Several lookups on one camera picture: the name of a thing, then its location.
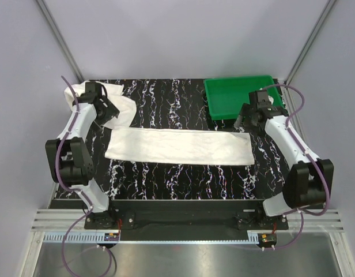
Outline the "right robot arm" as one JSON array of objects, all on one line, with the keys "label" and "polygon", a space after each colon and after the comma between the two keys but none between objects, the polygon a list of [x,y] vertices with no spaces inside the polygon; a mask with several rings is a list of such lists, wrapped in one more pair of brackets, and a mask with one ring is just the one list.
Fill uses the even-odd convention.
[{"label": "right robot arm", "polygon": [[290,118],[283,107],[271,103],[267,90],[261,89],[250,92],[249,102],[242,105],[234,127],[247,123],[258,133],[271,137],[289,166],[282,191],[263,202],[266,216],[296,211],[321,216],[330,204],[334,165],[306,145]]}]

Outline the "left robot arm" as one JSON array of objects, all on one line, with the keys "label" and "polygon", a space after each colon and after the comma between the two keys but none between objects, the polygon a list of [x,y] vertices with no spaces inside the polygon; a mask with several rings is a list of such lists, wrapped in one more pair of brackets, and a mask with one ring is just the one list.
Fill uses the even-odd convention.
[{"label": "left robot arm", "polygon": [[85,140],[93,123],[104,126],[119,116],[119,109],[108,99],[105,85],[85,83],[85,92],[74,96],[71,116],[56,139],[45,144],[54,182],[76,193],[93,213],[109,210],[109,198],[94,179],[92,157]]}]

